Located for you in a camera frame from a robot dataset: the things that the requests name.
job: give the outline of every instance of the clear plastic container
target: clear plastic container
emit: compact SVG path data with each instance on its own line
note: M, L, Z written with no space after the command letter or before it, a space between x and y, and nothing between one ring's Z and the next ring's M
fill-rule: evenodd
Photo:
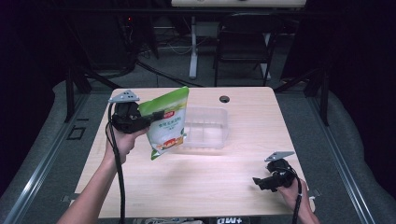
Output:
M228 131L226 109L188 106L182 147L223 148Z

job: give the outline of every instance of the black cable on floor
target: black cable on floor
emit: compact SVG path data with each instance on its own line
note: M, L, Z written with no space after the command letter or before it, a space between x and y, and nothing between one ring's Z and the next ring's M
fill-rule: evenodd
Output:
M151 67L151 66L149 66L149 65L147 65L145 63L142 63L139 60L136 60L136 64L139 65L140 67L142 67L142 68L154 73L157 76L166 77L166 78L168 78L168 79L170 79L170 80L172 80L172 81L174 81L174 82L176 82L176 83L178 83L178 84L180 84L182 86L192 85L192 86L195 86L195 87L203 87L201 85L198 85L198 84L195 84L195 83L180 79L178 77L173 77L171 75L165 74L164 72L159 71L159 70L157 70L157 69L155 69L155 68L153 68L153 67Z

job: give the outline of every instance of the gray floor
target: gray floor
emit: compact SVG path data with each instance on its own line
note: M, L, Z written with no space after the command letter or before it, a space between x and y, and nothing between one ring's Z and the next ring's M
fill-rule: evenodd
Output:
M139 57L139 60L166 74L211 87L214 78L213 41L201 38L200 40L204 42L199 46L198 76L195 80L188 78L190 52L187 49L160 49L159 60L149 52ZM271 69L272 78L267 83L269 87L274 88L282 84L279 76L291 43L292 35L279 38ZM252 71L251 68L250 65L221 65L220 75L232 79L222 79L219 82L220 86L260 86L260 69ZM177 83L157 77L139 66L131 74L111 80L127 88L179 87ZM111 93L108 87L98 81L90 82L93 86L91 94L76 93L76 100L80 106L70 123L63 123L66 113L64 83L54 88L56 100L49 118L25 163L1 198L0 222L6 220L11 223L53 223L67 208L68 204L62 203L61 199L64 195L74 192L103 116L106 100ZM376 184L363 160L359 134L342 104L331 94L330 126L325 127L318 118L317 99L305 98L303 88L304 83L301 83L287 92L278 93L276 98L306 181L311 189L319 189L322 193L322 196L316 198L318 218L322 223L396 223L396 202ZM70 140L68 135L73 127L85 128L80 140ZM48 155L53 160L43 161ZM29 191L30 200L24 201L21 197L23 189L29 187L27 184L31 176L35 176L36 167L40 165L48 166L50 169L44 173L43 178L37 178L43 181L35 186L36 190ZM288 216L261 218L262 224L290 221L291 217ZM100 223L117 222L116 219L100 220Z

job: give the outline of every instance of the finger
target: finger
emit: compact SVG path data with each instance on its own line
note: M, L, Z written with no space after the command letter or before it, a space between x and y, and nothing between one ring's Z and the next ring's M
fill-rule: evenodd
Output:
M134 135L134 137L138 137L138 136L140 136L142 134L147 133L148 131L149 131L149 127L145 128L145 129L142 129L140 131L137 131L137 132L133 133L133 135Z

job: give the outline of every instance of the black wire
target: black wire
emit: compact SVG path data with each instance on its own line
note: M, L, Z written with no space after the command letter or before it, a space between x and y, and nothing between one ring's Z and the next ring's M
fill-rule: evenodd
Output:
M111 108L113 107L113 104L110 104L108 106L108 111L107 111L107 117L108 117L108 124L110 124L109 130L111 134L111 142L110 144L113 146L113 152L116 160L116 166L117 166L117 173L119 175L119 183L120 183L120 222L121 224L125 223L125 186L124 186L124 181L123 181L123 173L122 173L122 166L121 166L121 160L120 160L120 152L119 149L117 148L117 142L116 142L116 137L114 135L114 130L113 130L113 124L111 122Z
M295 176L297 178L297 183L298 183L298 195L297 195L297 199L296 199L296 205L294 206L293 224L297 223L297 218L298 218L298 212L300 210L301 199L303 198L303 195L302 195L302 191L303 190L302 190L300 178L297 176L297 174Z
M300 205L301 205L301 199L303 198L303 187L301 185L301 180L300 178L297 176L296 171L290 167L290 169L287 168L283 168L283 167L276 167L276 169L279 170L284 170L287 172L290 172L294 175L294 177L297 179L297 188L298 188L298 195L297 195L297 199L296 199L296 204L294 206L294 212L293 212L293 219L291 221L292 224L297 224L297 219L298 219L298 212L300 210Z
M189 81L186 81L186 80L183 80L183 79L180 79L180 78L177 78L177 77L173 77L171 75L167 75L164 72L161 72L161 71L159 71L159 70L157 70L157 69L155 69L155 68L153 68L153 67L151 67L151 66L149 66L149 65L147 65L145 63L140 62L139 60L136 61L136 64L141 66L142 68L147 69L148 71L160 76L160 77L166 77L166 78L168 78L168 79L170 79L170 80L172 80L172 81L174 81L174 82L176 82L176 83L178 83L180 85L185 86L186 84L188 84L188 85L192 85L192 86L196 86L196 87L203 87L201 85L198 85L198 84L195 84L195 83L191 83Z

